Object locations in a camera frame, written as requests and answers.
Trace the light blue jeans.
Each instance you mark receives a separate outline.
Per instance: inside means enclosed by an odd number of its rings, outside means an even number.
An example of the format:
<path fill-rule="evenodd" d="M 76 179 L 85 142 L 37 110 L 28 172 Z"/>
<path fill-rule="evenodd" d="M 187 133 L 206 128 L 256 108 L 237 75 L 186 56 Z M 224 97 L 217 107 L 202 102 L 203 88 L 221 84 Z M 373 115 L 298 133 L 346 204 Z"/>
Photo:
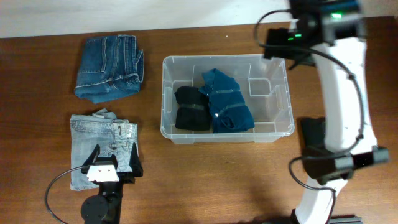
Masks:
<path fill-rule="evenodd" d="M 97 144 L 100 156 L 115 155 L 118 172 L 130 172 L 129 166 L 132 145 L 138 142 L 137 125 L 125 119 L 117 119 L 113 112 L 106 109 L 91 115 L 73 115 L 70 118 L 72 138 L 71 167 L 83 168 L 83 163 Z M 96 188 L 89 182 L 81 170 L 71 174 L 70 188 L 75 191 Z"/>

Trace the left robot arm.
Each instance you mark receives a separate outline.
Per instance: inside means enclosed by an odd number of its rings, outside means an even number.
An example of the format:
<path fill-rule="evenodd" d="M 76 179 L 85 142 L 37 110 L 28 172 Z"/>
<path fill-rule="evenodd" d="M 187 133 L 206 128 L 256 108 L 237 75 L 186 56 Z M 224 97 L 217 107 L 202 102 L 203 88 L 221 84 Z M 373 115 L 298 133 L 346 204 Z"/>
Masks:
<path fill-rule="evenodd" d="M 81 206 L 81 217 L 85 223 L 120 222 L 123 187 L 126 184 L 134 184 L 137 177 L 143 176 L 136 144 L 132 145 L 129 166 L 132 171 L 118 172 L 116 156 L 101 157 L 99 145 L 94 148 L 81 169 L 88 181 L 99 187 L 98 194 L 88 197 Z"/>

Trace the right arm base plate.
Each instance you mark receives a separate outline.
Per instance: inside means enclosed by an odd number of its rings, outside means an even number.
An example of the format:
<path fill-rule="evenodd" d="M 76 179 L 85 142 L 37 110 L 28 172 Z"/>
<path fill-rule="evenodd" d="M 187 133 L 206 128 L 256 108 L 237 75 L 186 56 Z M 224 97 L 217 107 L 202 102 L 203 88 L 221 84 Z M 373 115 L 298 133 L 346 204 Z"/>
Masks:
<path fill-rule="evenodd" d="M 363 220 L 357 216 L 332 217 L 328 224 L 363 224 Z"/>

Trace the small black garment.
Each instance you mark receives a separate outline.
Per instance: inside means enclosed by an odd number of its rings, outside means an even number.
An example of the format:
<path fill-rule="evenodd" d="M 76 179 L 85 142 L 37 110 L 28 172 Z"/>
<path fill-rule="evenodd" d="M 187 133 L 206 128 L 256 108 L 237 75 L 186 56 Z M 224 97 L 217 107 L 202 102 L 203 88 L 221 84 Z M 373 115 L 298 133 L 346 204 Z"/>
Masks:
<path fill-rule="evenodd" d="M 212 117 L 208 97 L 192 86 L 181 86 L 174 95 L 178 104 L 175 127 L 189 131 L 209 131 Z"/>

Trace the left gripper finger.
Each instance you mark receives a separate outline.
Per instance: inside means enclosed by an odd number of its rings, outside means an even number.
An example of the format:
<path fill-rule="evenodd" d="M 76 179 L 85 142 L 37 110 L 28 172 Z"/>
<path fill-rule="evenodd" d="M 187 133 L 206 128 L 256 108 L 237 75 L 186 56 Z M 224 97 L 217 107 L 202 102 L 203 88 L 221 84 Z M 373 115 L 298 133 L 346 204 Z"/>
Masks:
<path fill-rule="evenodd" d="M 83 163 L 83 167 L 84 167 L 83 170 L 88 170 L 90 168 L 90 166 L 92 166 L 96 162 L 99 155 L 100 155 L 100 145 L 97 144 L 95 146 L 95 148 L 93 149 L 92 153 L 88 156 L 86 161 Z"/>
<path fill-rule="evenodd" d="M 129 166 L 132 169 L 131 172 L 134 177 L 142 177 L 143 176 L 144 171 L 143 171 L 140 159 L 139 159 L 139 153 L 137 150 L 136 143 L 134 143 L 132 145 Z"/>

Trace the blue garment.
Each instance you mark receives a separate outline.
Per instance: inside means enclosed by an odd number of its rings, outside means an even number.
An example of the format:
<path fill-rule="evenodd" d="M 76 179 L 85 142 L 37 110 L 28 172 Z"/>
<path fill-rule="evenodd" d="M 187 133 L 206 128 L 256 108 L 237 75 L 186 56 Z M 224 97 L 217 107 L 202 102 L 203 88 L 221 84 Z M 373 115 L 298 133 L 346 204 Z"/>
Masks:
<path fill-rule="evenodd" d="M 240 133 L 253 127 L 254 118 L 237 81 L 214 68 L 202 74 L 199 92 L 208 98 L 214 133 Z"/>

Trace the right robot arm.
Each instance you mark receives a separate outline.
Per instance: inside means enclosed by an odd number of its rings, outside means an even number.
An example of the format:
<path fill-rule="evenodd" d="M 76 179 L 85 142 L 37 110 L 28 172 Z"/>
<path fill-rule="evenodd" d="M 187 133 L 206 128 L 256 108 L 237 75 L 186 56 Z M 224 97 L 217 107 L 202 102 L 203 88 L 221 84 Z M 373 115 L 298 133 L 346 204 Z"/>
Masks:
<path fill-rule="evenodd" d="M 288 29 L 271 29 L 265 58 L 284 58 L 318 70 L 324 118 L 301 120 L 304 148 L 298 157 L 308 175 L 289 223 L 361 223 L 333 216 L 336 198 L 364 167 L 389 160 L 377 143 L 366 92 L 366 26 L 359 1 L 290 0 Z"/>

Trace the large black garment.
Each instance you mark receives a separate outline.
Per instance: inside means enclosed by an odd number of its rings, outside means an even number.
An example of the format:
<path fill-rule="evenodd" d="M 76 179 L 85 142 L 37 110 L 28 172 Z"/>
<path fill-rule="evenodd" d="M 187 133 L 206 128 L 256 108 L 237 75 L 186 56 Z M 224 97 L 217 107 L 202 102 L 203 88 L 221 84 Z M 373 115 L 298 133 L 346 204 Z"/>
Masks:
<path fill-rule="evenodd" d="M 321 118 L 299 118 L 300 146 L 303 156 L 324 156 L 325 150 L 325 117 Z"/>

